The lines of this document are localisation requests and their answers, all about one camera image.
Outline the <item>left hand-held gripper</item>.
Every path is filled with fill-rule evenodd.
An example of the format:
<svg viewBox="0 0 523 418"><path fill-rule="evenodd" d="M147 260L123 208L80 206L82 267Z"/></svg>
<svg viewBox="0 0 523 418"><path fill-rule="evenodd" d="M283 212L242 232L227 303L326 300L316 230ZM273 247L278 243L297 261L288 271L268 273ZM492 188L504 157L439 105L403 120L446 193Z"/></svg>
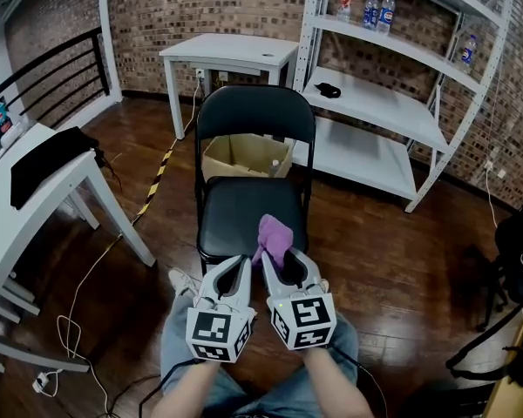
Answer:
<svg viewBox="0 0 523 418"><path fill-rule="evenodd" d="M251 279L251 259L241 255L222 261L204 275L199 295L187 309L186 342L195 358L237 362L255 319Z"/></svg>

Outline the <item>purple cloth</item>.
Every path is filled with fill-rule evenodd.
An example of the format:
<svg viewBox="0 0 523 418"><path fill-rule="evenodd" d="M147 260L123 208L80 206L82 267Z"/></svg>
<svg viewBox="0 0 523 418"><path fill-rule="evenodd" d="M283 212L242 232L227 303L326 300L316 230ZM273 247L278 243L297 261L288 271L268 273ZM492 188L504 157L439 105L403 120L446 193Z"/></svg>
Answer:
<svg viewBox="0 0 523 418"><path fill-rule="evenodd" d="M258 226L258 247L252 258L252 264L259 266L262 263L262 252L266 251L279 269L284 268L286 252L293 246L294 233L279 219L264 214Z"/></svg>

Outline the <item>person's left forearm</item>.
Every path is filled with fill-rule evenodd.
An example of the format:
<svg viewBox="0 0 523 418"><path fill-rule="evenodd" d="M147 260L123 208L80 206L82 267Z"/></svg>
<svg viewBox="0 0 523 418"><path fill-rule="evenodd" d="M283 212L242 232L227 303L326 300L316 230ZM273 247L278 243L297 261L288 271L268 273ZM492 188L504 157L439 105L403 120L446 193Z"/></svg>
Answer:
<svg viewBox="0 0 523 418"><path fill-rule="evenodd" d="M192 365L154 407L151 418L200 418L220 365L217 361Z"/></svg>

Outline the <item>person's right forearm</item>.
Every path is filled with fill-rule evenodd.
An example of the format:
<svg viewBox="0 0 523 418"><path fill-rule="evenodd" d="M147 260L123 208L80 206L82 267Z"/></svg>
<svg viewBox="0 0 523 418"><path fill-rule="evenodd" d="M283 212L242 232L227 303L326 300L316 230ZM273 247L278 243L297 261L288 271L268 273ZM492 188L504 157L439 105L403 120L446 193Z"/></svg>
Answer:
<svg viewBox="0 0 523 418"><path fill-rule="evenodd" d="M361 391L343 374L327 349L309 348L303 363L324 418L374 418Z"/></svg>

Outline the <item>person's left white shoe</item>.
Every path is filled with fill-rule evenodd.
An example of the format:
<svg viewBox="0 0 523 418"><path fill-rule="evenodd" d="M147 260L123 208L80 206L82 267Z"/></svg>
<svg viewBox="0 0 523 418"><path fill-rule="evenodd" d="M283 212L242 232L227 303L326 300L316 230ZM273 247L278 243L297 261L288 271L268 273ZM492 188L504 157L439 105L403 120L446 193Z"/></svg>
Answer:
<svg viewBox="0 0 523 418"><path fill-rule="evenodd" d="M167 275L176 297L183 294L192 296L198 294L198 280L181 271L179 268L170 269Z"/></svg>

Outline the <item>person's left leg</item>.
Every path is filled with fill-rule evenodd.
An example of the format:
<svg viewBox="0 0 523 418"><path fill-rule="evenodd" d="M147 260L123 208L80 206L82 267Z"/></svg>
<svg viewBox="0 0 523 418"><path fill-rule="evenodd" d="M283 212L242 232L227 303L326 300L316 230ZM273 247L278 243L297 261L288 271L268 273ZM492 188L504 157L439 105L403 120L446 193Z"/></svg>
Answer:
<svg viewBox="0 0 523 418"><path fill-rule="evenodd" d="M161 375L166 376L163 397L169 393L192 366L181 366L193 358L186 343L187 309L193 305L193 296L183 294L174 298L161 337ZM207 397L200 418L230 418L251 402L251 398L220 366Z"/></svg>

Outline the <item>person's leg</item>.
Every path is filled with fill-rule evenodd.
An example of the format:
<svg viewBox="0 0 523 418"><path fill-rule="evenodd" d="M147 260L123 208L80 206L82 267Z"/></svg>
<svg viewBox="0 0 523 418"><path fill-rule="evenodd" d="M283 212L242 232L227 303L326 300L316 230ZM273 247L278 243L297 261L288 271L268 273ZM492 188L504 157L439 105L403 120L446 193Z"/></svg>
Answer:
<svg viewBox="0 0 523 418"><path fill-rule="evenodd" d="M358 336L354 326L336 312L336 328L326 348L317 347L332 358L344 377L357 385L357 366L342 353L358 358ZM272 387L266 394L244 406L238 415L264 415L268 418L323 418L316 393L305 366Z"/></svg>
<svg viewBox="0 0 523 418"><path fill-rule="evenodd" d="M169 393L192 366L181 366L193 358L186 343L187 309L193 305L193 296L183 294L174 298L161 337L161 375L166 376L163 397ZM207 397L200 418L230 418L251 402L251 398L220 366Z"/></svg>

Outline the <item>open cardboard box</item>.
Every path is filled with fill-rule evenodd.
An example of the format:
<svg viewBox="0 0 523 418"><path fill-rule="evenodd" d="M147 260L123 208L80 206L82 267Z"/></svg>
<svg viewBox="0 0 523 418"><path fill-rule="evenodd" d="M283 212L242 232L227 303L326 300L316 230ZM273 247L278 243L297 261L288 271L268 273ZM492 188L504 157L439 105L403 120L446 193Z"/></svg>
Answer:
<svg viewBox="0 0 523 418"><path fill-rule="evenodd" d="M205 180L213 177L269 178L273 159L280 161L275 178L285 178L292 166L292 145L255 134L219 136L203 152L201 170Z"/></svg>

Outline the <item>white metal shelf rack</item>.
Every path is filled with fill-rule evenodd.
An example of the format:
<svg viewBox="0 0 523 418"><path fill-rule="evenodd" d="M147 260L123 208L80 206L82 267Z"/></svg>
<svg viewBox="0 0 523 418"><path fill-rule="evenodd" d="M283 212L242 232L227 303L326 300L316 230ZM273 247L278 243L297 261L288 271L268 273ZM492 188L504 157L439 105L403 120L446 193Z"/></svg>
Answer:
<svg viewBox="0 0 523 418"><path fill-rule="evenodd" d="M513 6L513 0L430 1L458 16L473 15L496 27L497 35L480 80L460 70L449 54L440 56L401 37L339 21L327 12L329 0L305 0L293 83L294 90L315 108L364 121L431 148L428 177L416 187L409 145L328 118L316 120L315 168L402 197L409 202L407 213L413 212L430 191L477 116L502 56ZM439 126L440 87L432 93L430 102L423 104L392 89L324 68L317 63L324 32L411 58L437 71L441 78L449 78L471 91L472 100L452 139L445 139Z"/></svg>

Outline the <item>black fabric bag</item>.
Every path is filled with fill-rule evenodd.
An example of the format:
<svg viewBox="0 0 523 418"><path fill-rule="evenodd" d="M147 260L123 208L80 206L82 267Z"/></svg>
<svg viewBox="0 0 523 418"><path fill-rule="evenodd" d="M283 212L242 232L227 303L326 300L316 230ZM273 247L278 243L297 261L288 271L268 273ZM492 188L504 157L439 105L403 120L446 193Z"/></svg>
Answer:
<svg viewBox="0 0 523 418"><path fill-rule="evenodd" d="M78 127L56 133L22 156L10 169L10 205L20 210L53 173L79 155L96 151L97 139Z"/></svg>

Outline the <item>white desk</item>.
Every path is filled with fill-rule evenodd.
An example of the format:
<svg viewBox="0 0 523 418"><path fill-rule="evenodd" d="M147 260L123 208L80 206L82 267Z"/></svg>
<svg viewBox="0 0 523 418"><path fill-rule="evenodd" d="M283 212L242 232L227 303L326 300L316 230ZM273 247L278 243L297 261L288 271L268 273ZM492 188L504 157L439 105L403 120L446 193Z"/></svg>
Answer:
<svg viewBox="0 0 523 418"><path fill-rule="evenodd" d="M25 154L55 135L44 126L34 125L0 158L0 295L11 295L4 288L14 265L44 222L77 187L86 182L95 199L118 228L140 260L153 266L155 258L137 234L114 197L95 159L95 152L84 152L46 179L21 209L10 204L10 168ZM85 373L89 364L72 358L53 359L35 353L0 336L0 354L39 367Z"/></svg>

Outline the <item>small white table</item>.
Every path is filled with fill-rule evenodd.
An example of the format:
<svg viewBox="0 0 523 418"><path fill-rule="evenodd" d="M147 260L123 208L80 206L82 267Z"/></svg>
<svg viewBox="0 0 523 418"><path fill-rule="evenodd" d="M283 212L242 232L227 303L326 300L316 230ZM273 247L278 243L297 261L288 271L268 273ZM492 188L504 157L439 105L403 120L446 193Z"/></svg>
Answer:
<svg viewBox="0 0 523 418"><path fill-rule="evenodd" d="M252 76L268 73L268 82L281 83L286 71L285 86L293 85L298 43L269 37L206 33L168 47L159 53L163 59L166 87L173 128L177 139L185 137L175 65L188 63L202 70L206 93L211 92L211 71L230 71Z"/></svg>

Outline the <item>black metal railing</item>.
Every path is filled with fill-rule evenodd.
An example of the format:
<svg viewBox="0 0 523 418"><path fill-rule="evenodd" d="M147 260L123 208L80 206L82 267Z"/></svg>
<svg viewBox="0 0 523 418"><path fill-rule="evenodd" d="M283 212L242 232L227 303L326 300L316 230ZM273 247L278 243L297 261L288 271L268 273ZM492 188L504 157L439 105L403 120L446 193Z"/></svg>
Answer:
<svg viewBox="0 0 523 418"><path fill-rule="evenodd" d="M110 94L101 41L94 28L50 48L0 83L0 102L51 128L65 125Z"/></svg>

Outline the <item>white plastic device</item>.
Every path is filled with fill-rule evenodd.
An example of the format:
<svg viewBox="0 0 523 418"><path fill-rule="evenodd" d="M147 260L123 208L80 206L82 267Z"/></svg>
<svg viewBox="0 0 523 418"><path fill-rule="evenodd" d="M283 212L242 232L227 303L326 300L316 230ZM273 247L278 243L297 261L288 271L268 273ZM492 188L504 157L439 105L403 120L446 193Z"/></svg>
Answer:
<svg viewBox="0 0 523 418"><path fill-rule="evenodd" d="M0 138L2 148L8 150L24 132L25 124L23 122L12 125Z"/></svg>

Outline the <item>blue label plastic bottle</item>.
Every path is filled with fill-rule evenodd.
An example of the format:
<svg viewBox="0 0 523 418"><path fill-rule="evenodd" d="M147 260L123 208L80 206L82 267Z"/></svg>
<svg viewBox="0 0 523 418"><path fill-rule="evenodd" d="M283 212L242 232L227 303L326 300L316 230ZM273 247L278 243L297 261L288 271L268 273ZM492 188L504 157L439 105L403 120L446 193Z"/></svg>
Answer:
<svg viewBox="0 0 523 418"><path fill-rule="evenodd" d="M476 49L477 38L474 34L471 34L464 41L458 60L459 69L465 74L469 74L471 71Z"/></svg>
<svg viewBox="0 0 523 418"><path fill-rule="evenodd" d="M396 9L395 0L383 0L377 19L376 31L383 35L388 35Z"/></svg>
<svg viewBox="0 0 523 418"><path fill-rule="evenodd" d="M380 4L378 0L366 0L363 9L363 27L375 30Z"/></svg>

